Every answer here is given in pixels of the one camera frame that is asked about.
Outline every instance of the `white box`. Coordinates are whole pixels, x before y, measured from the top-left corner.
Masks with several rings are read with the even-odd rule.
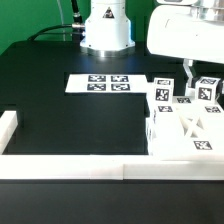
[[[196,82],[195,99],[203,104],[215,104],[219,81],[218,78],[201,77]]]
[[[154,79],[154,101],[156,103],[171,104],[173,98],[174,79]]]

